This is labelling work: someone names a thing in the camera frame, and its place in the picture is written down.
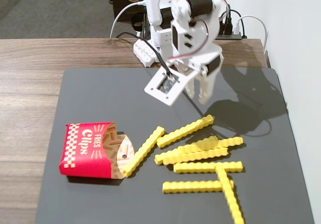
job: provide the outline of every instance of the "wooden table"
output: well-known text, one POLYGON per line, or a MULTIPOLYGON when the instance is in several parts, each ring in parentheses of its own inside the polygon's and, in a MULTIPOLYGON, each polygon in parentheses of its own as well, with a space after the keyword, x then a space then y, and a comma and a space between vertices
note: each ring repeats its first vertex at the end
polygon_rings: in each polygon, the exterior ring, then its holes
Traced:
MULTIPOLYGON (((34 223, 64 70, 142 67, 132 52, 134 42, 0 40, 1 224, 34 223)), ((217 42, 223 48, 224 67, 267 67, 260 40, 217 42)))

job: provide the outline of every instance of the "yellow foam stick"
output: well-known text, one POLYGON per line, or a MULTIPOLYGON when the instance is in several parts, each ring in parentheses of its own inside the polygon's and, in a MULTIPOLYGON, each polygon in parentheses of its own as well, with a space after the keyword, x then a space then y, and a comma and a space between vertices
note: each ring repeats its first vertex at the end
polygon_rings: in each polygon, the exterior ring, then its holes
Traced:
POLYGON ((165 153, 164 158, 160 158, 159 155, 155 156, 155 163, 157 165, 160 165, 163 163, 164 165, 168 164, 175 164, 175 163, 182 163, 182 162, 188 162, 188 161, 194 161, 194 160, 202 160, 202 159, 208 159, 208 158, 214 158, 219 156, 226 156, 228 155, 227 148, 220 148, 215 150, 205 150, 195 153, 189 153, 189 154, 183 154, 179 155, 175 152, 165 153))
POLYGON ((134 154, 132 160, 124 167, 122 174, 125 177, 129 177, 140 162, 146 157, 148 152, 155 146, 157 139, 162 136, 165 132, 165 129, 158 126, 156 130, 150 135, 150 137, 143 143, 143 145, 138 149, 134 154))
POLYGON ((191 193, 191 192, 218 192, 222 191, 220 181, 180 181, 180 182, 164 182, 163 193, 191 193))
POLYGON ((166 145, 169 145, 170 143, 191 134, 192 132, 200 130, 208 125, 211 125, 212 123, 214 123, 214 118, 211 115, 207 115, 206 117, 192 122, 191 124, 186 125, 185 127, 181 127, 180 129, 175 130, 174 132, 164 135, 163 137, 157 140, 157 145, 158 147, 163 148, 166 145))
POLYGON ((179 146, 177 148, 177 151, 179 154, 188 154, 188 153, 194 153, 194 152, 203 151, 203 150, 213 150, 217 148, 240 145, 242 143, 243 143, 242 137, 234 137, 234 138, 229 138, 224 140, 218 140, 216 136, 211 136, 209 138, 199 140, 189 145, 179 146))
POLYGON ((237 204, 233 188, 230 184, 229 179, 227 178, 226 171, 224 170, 224 166, 222 163, 217 163, 215 167, 217 176, 222 183, 222 190, 225 195, 227 204, 230 208, 230 212, 234 221, 234 224, 244 224, 244 219, 242 217, 242 213, 240 211, 240 207, 237 204))
POLYGON ((176 163, 174 164, 175 173, 215 173, 215 166, 222 163, 226 172, 241 172, 243 171, 243 164, 238 162, 196 162, 196 163, 176 163))

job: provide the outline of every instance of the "french fry box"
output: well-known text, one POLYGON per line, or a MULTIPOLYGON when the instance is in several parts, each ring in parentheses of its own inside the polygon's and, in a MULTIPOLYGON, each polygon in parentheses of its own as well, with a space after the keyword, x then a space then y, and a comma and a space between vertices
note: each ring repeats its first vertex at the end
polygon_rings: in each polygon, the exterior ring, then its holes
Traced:
POLYGON ((123 167, 134 156, 126 135, 117 135, 116 123, 66 125, 59 170, 62 175, 123 179, 123 167))

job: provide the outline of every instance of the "white robotic arm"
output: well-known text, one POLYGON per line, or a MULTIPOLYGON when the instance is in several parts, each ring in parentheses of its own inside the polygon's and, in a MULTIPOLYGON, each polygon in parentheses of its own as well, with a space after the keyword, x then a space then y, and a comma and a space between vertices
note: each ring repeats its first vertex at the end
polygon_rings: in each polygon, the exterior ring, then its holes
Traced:
POLYGON ((159 0, 146 0, 151 25, 151 42, 173 76, 161 67, 145 88, 145 92, 172 105, 184 88, 194 96, 194 78, 200 81, 199 101, 211 97, 217 73, 223 64, 222 49, 213 43, 219 32, 221 0, 172 0, 171 28, 162 29, 159 0))

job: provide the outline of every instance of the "floor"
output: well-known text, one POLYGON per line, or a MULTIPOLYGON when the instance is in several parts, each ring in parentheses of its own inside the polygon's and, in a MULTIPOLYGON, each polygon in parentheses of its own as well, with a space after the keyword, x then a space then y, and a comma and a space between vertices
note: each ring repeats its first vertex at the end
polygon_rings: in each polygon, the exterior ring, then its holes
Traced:
MULTIPOLYGON (((108 0, 0 0, 0 39, 106 38, 113 20, 108 0)), ((133 29, 117 23, 123 31, 133 29)))

